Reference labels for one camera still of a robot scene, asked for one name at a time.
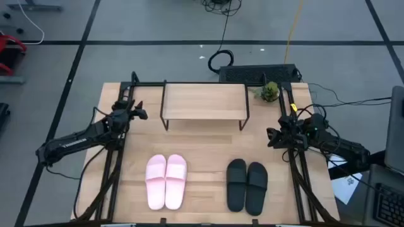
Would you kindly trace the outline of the grey desk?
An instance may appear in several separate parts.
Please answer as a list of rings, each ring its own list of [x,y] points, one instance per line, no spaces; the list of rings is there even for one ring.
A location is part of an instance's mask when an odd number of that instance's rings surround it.
[[[404,192],[404,176],[379,165],[371,166],[368,183],[371,187],[367,192],[363,224],[366,226],[389,227],[373,219],[373,204],[377,183],[382,183]]]

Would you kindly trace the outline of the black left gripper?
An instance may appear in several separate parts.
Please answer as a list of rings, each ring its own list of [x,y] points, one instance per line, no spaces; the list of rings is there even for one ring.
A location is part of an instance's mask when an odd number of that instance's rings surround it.
[[[112,106],[112,126],[113,127],[124,127],[130,121],[131,109],[134,105],[134,100],[119,100],[116,101]],[[148,114],[143,110],[143,102],[140,101],[137,106],[134,107],[133,111],[134,117],[139,117],[141,120],[147,120]]]

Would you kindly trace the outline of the grey laptop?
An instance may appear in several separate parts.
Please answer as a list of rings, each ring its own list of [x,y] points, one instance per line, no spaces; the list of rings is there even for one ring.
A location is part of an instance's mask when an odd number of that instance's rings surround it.
[[[404,87],[394,86],[389,111],[385,164],[404,174]]]

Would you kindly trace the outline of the pink slide sandal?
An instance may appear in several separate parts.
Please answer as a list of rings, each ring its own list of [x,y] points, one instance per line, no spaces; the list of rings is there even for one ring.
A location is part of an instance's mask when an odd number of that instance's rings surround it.
[[[152,156],[146,164],[145,183],[148,207],[154,211],[165,205],[166,164],[162,154]]]
[[[187,180],[187,162],[178,154],[169,156],[165,173],[165,206],[178,210],[184,198]]]

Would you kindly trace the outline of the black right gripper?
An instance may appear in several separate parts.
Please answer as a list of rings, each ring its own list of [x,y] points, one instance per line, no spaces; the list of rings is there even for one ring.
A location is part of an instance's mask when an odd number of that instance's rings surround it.
[[[274,128],[267,128],[269,138],[268,147],[273,149],[303,149],[308,148],[307,136],[302,131],[302,124],[293,116],[283,116],[278,119],[280,131]]]

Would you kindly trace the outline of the black slide sandal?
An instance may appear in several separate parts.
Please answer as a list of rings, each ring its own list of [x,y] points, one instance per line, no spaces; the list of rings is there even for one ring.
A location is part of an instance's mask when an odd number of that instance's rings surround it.
[[[240,158],[232,160],[226,171],[227,207],[230,211],[239,212],[243,210],[246,182],[246,162]]]
[[[259,216],[268,188],[268,173],[258,162],[252,162],[247,169],[246,211],[251,216]]]

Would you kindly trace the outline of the grey metal stand base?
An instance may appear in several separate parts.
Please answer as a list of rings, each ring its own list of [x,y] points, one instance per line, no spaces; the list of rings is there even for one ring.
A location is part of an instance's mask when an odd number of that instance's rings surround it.
[[[36,4],[34,0],[24,0],[25,3],[6,3],[6,6],[14,11],[58,11],[63,7],[60,5]]]

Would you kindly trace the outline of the black keyboard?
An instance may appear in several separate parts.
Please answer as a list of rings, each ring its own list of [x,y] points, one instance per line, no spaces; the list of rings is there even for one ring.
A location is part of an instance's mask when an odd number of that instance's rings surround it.
[[[404,192],[376,184],[373,219],[389,227],[404,227]]]

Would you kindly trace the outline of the green succulent in black pot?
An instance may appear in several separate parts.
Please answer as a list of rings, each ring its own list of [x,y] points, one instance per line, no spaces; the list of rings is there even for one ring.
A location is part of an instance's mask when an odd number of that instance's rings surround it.
[[[280,90],[278,84],[270,81],[266,85],[253,89],[255,98],[261,98],[265,102],[274,102],[278,97]]]

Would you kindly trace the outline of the red chair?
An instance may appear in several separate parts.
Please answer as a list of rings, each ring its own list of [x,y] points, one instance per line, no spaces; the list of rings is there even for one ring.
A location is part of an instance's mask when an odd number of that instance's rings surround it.
[[[0,35],[0,76],[12,76],[27,47],[10,35]]]

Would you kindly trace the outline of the white paper sheet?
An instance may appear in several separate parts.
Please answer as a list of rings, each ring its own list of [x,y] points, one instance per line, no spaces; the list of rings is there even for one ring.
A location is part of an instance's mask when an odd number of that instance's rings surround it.
[[[346,161],[343,158],[331,155],[330,161],[328,162],[328,169],[330,170],[331,168],[342,165],[344,163],[346,163]],[[347,176],[332,180],[331,184],[335,197],[342,203],[347,205],[359,184],[359,180],[361,179],[362,174],[356,173],[353,176]]]

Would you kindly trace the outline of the wooden shelf black metal legs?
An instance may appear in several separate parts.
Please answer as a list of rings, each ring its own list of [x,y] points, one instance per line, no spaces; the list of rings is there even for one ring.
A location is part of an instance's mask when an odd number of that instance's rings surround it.
[[[236,120],[243,130],[249,118],[246,84],[163,82],[160,119],[165,130],[171,120]]]

